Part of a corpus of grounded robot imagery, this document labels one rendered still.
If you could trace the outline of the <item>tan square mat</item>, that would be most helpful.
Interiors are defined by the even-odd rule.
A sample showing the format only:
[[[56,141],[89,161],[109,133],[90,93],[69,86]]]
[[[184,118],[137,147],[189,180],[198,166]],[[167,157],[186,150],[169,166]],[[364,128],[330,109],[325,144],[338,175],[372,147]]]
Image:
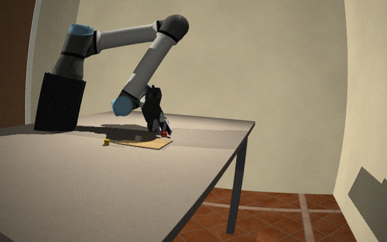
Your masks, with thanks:
[[[127,139],[116,142],[116,144],[160,150],[171,142],[173,142],[173,140],[148,137],[142,137],[141,141],[136,141],[136,136],[132,136]]]

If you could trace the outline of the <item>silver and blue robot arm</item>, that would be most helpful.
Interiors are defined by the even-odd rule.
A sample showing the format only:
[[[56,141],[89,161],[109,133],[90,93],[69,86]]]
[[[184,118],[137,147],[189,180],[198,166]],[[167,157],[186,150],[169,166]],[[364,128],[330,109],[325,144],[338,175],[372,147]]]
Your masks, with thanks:
[[[126,116],[140,107],[141,98],[150,88],[149,80],[171,47],[182,40],[188,29],[189,23],[181,15],[171,15],[151,25],[107,32],[94,31],[90,26],[72,24],[52,74],[82,80],[85,58],[99,54],[104,49],[153,42],[118,98],[111,102],[115,116]]]

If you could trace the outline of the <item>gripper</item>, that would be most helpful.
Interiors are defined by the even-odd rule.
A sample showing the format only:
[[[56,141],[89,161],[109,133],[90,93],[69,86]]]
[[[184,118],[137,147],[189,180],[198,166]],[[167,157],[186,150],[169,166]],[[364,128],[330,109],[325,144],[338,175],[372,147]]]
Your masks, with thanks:
[[[146,92],[146,95],[141,98],[140,107],[149,132],[158,132],[159,136],[161,136],[162,132],[168,132],[168,135],[171,135],[172,129],[160,107],[161,97],[160,88],[155,88],[152,85]]]

